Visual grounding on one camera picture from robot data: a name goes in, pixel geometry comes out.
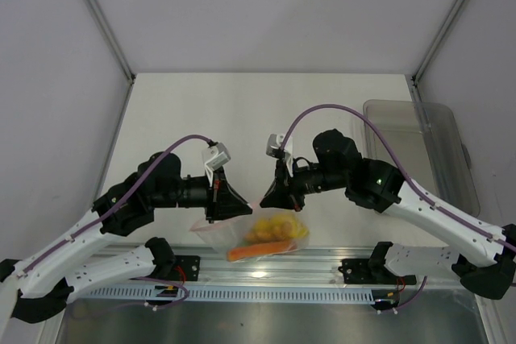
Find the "clear zip top bag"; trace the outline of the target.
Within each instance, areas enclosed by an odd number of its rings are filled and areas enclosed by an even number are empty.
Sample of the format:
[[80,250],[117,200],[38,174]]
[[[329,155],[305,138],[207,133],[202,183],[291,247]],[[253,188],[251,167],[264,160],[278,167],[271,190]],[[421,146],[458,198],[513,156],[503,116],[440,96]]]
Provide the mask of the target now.
[[230,263],[299,251],[310,241],[302,213],[258,206],[250,215],[213,223],[200,220],[189,231]]

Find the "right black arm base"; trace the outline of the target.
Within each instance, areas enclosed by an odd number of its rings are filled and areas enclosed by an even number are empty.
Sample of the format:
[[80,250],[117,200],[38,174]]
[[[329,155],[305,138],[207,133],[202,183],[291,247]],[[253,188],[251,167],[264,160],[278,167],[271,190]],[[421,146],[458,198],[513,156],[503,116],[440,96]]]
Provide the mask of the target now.
[[345,284],[416,285],[416,276],[396,276],[385,267],[392,242],[379,242],[367,259],[342,259],[338,271]]

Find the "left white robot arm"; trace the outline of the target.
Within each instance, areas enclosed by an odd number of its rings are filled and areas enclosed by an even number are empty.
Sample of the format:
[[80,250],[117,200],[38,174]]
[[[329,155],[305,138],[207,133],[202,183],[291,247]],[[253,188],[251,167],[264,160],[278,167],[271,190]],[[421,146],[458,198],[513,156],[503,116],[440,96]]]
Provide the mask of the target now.
[[125,181],[112,186],[50,247],[24,260],[1,262],[1,324],[10,318],[38,323],[56,316],[80,296],[107,284],[140,277],[167,280],[177,257],[165,238],[153,237],[125,254],[89,263],[102,248],[153,222],[162,208],[202,208],[215,222],[252,213],[227,182],[230,155],[222,144],[202,153],[205,173],[181,176],[173,153],[156,153]]

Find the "orange toy food piece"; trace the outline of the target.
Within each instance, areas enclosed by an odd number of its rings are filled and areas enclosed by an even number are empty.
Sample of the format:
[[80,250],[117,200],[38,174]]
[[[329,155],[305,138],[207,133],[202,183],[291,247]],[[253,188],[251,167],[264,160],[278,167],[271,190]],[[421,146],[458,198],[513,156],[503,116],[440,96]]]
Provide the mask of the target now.
[[249,243],[280,242],[289,240],[285,227],[291,218],[262,218],[256,221],[244,236]]

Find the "yellow toy mango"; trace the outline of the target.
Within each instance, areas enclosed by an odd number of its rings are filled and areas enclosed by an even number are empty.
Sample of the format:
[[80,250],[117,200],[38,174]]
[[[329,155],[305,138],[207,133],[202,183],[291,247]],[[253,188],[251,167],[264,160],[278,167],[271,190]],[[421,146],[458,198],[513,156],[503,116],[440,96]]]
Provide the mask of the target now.
[[299,218],[291,218],[288,225],[285,227],[285,231],[289,238],[303,239],[306,238],[310,232],[305,223]]

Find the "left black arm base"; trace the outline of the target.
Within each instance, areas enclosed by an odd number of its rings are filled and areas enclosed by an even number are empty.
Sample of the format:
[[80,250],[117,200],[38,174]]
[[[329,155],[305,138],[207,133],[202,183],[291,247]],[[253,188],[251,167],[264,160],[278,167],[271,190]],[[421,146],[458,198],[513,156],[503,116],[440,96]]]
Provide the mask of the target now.
[[199,255],[176,255],[165,238],[150,238],[143,247],[150,253],[151,264],[148,274],[138,275],[156,280],[187,281],[198,280],[201,257]]

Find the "red toy meat slice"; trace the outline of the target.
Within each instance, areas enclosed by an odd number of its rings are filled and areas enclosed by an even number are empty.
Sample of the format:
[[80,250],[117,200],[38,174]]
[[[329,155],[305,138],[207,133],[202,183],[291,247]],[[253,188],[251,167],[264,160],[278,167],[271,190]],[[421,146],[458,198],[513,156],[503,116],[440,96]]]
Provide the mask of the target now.
[[264,255],[275,255],[294,250],[296,247],[297,244],[292,241],[257,243],[229,250],[227,252],[227,260],[229,262],[236,262],[242,259],[250,259]]

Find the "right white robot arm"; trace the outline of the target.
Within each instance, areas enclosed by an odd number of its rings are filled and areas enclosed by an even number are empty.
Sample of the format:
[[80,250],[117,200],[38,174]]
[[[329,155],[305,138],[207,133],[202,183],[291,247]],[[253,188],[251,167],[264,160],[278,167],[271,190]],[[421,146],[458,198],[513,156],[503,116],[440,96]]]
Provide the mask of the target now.
[[318,134],[317,162],[299,167],[291,142],[272,134],[266,153],[276,159],[263,208],[300,211],[308,194],[343,189],[355,205],[399,218],[443,242],[443,247],[406,247],[379,242],[368,260],[377,282],[391,277],[435,276],[458,280],[470,292],[500,300],[515,278],[515,226],[479,221],[428,193],[400,168],[364,158],[355,142],[336,129]]

